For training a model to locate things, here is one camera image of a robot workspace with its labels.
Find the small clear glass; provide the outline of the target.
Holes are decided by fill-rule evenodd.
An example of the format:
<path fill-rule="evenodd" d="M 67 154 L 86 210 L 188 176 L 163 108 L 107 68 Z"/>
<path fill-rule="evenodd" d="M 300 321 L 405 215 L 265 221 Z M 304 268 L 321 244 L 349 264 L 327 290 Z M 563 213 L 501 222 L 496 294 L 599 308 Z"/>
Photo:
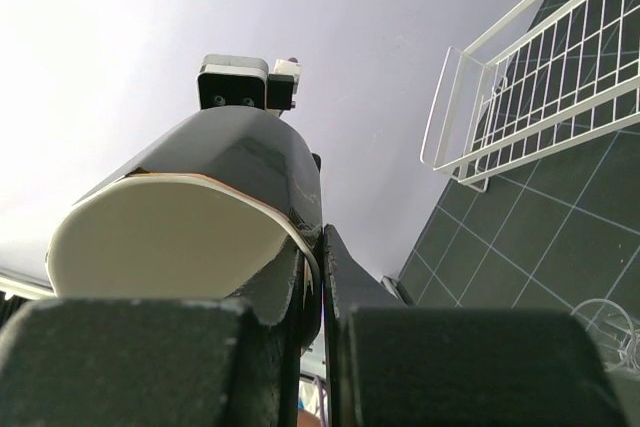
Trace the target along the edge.
<path fill-rule="evenodd" d="M 571 311 L 596 345 L 605 370 L 639 377 L 639 321 L 610 299 L 592 298 Z"/>

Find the black ceramic mug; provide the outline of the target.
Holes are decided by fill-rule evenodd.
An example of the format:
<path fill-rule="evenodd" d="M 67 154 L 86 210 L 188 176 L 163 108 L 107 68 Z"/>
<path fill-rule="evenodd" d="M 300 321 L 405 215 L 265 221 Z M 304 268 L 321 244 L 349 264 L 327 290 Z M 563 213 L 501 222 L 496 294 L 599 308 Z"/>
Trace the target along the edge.
<path fill-rule="evenodd" d="M 289 124 L 201 110 L 75 202 L 46 271 L 61 298 L 220 299 L 292 243 L 306 262 L 302 341 L 320 328 L 321 160 Z"/>

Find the black grid mat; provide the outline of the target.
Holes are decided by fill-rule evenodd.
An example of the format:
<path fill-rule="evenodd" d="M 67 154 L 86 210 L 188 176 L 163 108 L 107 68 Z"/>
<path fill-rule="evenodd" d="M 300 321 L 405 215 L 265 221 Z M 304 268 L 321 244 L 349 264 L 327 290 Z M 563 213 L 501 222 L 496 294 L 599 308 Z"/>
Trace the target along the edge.
<path fill-rule="evenodd" d="M 610 299 L 639 321 L 639 122 L 501 173 L 445 182 L 399 277 L 421 307 Z"/>

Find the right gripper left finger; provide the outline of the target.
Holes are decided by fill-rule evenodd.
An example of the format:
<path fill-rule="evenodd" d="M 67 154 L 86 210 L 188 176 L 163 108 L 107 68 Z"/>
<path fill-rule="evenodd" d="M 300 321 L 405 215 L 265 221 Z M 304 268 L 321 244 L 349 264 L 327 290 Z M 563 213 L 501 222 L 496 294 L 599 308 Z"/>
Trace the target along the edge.
<path fill-rule="evenodd" d="M 292 426 L 302 278 L 286 247 L 224 300 L 28 302 L 1 331 L 1 422 Z"/>

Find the left aluminium frame post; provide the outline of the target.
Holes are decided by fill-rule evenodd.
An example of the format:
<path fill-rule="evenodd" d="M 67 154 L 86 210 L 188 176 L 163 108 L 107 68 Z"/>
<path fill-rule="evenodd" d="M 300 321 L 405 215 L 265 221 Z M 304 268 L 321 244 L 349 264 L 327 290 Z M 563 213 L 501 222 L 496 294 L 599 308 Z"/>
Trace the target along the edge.
<path fill-rule="evenodd" d="M 1 291 L 12 296 L 31 300 L 56 296 L 49 284 L 27 275 L 2 268 L 0 278 Z"/>

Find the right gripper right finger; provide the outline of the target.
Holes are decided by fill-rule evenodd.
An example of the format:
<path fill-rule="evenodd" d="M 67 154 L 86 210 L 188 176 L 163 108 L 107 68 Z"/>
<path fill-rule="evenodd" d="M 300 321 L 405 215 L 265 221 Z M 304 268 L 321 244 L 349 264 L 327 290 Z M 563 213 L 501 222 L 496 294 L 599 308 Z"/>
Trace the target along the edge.
<path fill-rule="evenodd" d="M 594 342 L 549 309 L 403 304 L 322 241 L 333 426 L 625 426 Z"/>

